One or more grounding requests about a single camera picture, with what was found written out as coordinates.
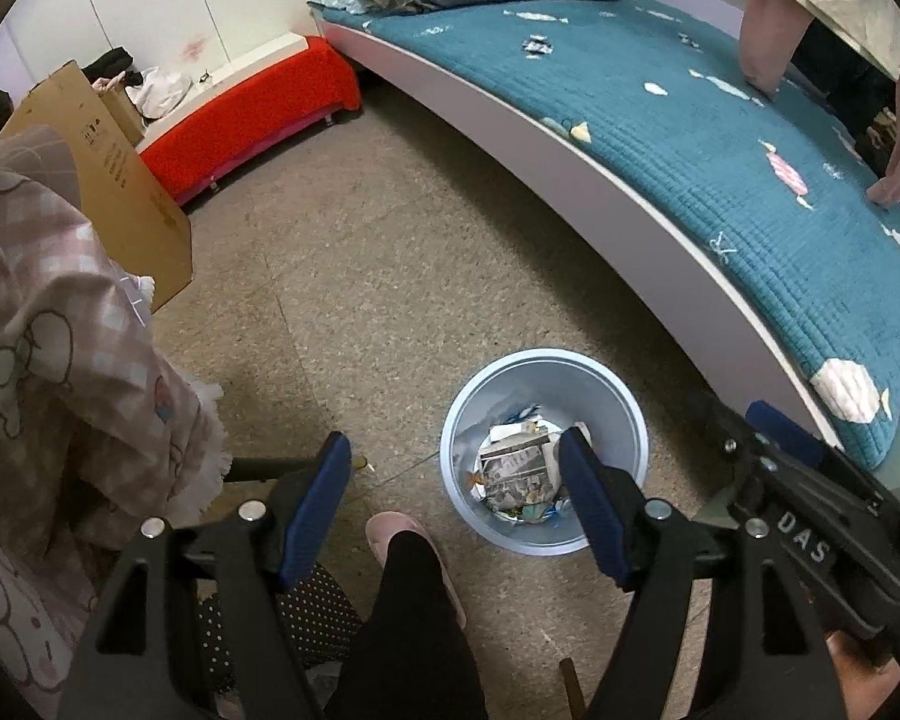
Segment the black pants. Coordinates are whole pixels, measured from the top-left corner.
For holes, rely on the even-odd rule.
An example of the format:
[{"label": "black pants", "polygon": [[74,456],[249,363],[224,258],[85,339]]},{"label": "black pants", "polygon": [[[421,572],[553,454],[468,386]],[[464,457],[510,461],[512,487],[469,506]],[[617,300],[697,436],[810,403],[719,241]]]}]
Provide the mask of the black pants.
[{"label": "black pants", "polygon": [[328,720],[487,720],[439,560],[417,533],[391,539],[370,620],[324,712]]}]

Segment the teal bedspread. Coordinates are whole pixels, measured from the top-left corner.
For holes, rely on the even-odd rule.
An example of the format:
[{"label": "teal bedspread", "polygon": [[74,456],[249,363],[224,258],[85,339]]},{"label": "teal bedspread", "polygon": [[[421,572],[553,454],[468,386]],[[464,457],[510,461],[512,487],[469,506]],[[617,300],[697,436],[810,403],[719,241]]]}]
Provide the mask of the teal bedspread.
[{"label": "teal bedspread", "polygon": [[874,174],[801,90],[763,98],[736,41],[651,0],[324,18],[473,82],[621,176],[740,286],[847,454],[882,461],[900,409],[900,207],[866,200]]}]

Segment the screw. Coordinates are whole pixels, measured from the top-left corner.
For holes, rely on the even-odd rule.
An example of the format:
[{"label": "screw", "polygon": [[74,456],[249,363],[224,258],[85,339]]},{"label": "screw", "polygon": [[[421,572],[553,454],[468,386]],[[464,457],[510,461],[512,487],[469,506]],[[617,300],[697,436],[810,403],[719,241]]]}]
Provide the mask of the screw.
[{"label": "screw", "polygon": [[770,526],[759,517],[748,519],[746,521],[746,532],[754,538],[766,538],[770,536]]},{"label": "screw", "polygon": [[659,498],[650,498],[644,504],[643,511],[647,513],[647,517],[650,517],[650,519],[663,520],[674,513],[674,508]]},{"label": "screw", "polygon": [[237,509],[237,514],[247,522],[256,522],[266,514],[266,505],[263,501],[244,501],[240,504],[240,509]]},{"label": "screw", "polygon": [[151,517],[144,520],[144,524],[140,526],[140,533],[147,538],[157,538],[165,528],[166,524],[160,517]]}]

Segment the yellow triangle object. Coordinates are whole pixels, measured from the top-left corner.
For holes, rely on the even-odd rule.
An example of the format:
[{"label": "yellow triangle object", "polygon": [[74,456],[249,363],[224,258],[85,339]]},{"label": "yellow triangle object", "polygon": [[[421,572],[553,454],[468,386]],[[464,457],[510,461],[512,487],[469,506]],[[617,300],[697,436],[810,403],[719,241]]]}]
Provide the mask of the yellow triangle object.
[{"label": "yellow triangle object", "polygon": [[586,122],[580,122],[576,127],[570,127],[570,137],[575,141],[592,143],[590,139],[590,128],[586,125]]}]

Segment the cardboard box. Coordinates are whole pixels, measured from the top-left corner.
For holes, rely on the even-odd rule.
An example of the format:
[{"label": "cardboard box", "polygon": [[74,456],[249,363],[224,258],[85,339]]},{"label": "cardboard box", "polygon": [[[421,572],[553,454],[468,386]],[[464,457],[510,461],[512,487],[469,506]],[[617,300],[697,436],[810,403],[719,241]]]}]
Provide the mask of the cardboard box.
[{"label": "cardboard box", "polygon": [[125,271],[156,282],[154,309],[193,278],[190,220],[133,150],[127,137],[70,62],[32,89],[1,130],[53,127],[77,164],[80,202],[106,253]]},{"label": "cardboard box", "polygon": [[106,109],[113,117],[113,121],[117,122],[117,127],[120,127],[120,131],[130,141],[130,146],[136,146],[137,143],[140,143],[144,139],[146,124],[144,124],[144,119],[140,116],[140,111],[134,107],[133,103],[130,102],[130,98],[127,97],[127,90],[120,84],[117,84],[113,89],[108,89],[100,95],[100,99],[106,105]]}]

